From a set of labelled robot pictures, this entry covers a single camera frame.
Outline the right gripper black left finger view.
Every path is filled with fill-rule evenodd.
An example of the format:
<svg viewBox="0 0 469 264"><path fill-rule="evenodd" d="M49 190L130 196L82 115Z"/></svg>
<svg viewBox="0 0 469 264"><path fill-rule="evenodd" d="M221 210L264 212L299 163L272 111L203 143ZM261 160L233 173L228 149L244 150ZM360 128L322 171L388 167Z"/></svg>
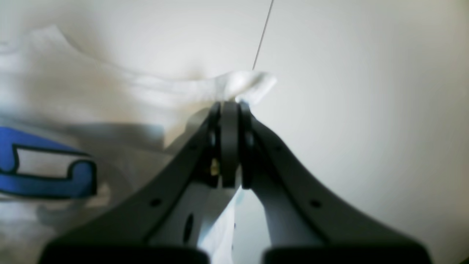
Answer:
<svg viewBox="0 0 469 264"><path fill-rule="evenodd" d="M147 186L54 239L41 264L209 264L197 249L208 197L236 186L239 106L215 103L201 127Z"/></svg>

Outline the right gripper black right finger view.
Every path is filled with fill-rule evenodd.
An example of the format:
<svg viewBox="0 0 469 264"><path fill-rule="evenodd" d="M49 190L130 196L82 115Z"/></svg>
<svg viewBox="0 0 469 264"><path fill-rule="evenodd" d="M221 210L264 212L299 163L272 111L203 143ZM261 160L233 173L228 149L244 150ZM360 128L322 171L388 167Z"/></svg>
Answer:
<svg viewBox="0 0 469 264"><path fill-rule="evenodd" d="M317 180L272 130L239 105L242 186L263 205L263 264L430 264L420 243L367 216Z"/></svg>

